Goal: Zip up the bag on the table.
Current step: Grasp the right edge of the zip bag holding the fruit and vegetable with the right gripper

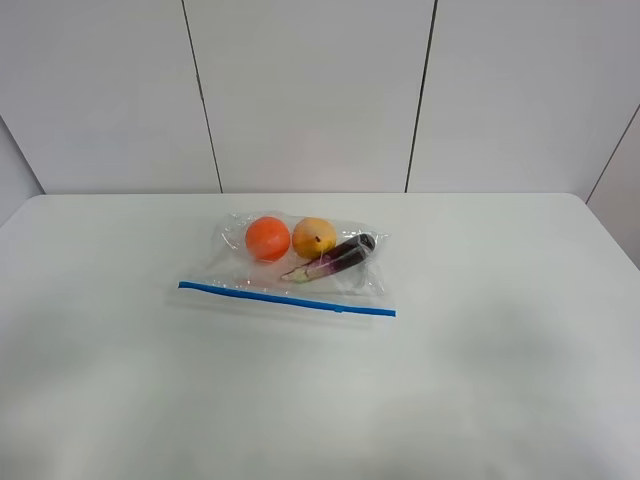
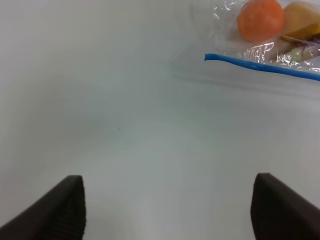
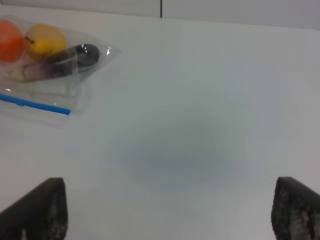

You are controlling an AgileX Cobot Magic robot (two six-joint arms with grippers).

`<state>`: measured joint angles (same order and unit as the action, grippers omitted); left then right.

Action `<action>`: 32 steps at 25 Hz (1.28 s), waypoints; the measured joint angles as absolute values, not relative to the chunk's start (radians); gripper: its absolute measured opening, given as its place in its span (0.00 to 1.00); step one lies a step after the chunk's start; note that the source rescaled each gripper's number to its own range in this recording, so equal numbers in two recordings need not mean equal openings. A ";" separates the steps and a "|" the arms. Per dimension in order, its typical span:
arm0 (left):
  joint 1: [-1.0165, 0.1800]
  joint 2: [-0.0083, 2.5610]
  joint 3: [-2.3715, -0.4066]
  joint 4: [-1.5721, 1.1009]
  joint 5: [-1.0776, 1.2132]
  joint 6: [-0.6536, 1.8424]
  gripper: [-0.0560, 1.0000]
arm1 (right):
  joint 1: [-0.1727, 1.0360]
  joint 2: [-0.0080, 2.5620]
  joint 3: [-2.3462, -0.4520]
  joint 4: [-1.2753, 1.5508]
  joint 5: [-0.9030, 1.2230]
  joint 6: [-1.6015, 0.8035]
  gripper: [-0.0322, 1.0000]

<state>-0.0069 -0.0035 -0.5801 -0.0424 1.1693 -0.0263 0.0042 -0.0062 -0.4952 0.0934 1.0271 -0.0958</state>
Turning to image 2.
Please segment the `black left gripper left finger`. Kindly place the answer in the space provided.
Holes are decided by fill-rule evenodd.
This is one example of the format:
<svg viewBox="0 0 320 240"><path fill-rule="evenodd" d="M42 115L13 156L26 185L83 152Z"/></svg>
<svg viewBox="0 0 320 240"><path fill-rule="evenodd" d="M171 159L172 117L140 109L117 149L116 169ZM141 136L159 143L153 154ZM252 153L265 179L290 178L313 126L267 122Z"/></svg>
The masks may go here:
<svg viewBox="0 0 320 240"><path fill-rule="evenodd" d="M83 177L69 175L0 227L2 240L82 240L87 223Z"/></svg>

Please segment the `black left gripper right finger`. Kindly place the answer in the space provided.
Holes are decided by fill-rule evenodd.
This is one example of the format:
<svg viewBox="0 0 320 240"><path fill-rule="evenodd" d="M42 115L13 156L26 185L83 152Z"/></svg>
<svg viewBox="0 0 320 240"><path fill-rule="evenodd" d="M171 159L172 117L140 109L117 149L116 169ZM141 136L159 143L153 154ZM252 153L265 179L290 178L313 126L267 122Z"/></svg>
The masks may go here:
<svg viewBox="0 0 320 240"><path fill-rule="evenodd" d="M257 240L318 240L320 209L270 173L258 173L250 206Z"/></svg>

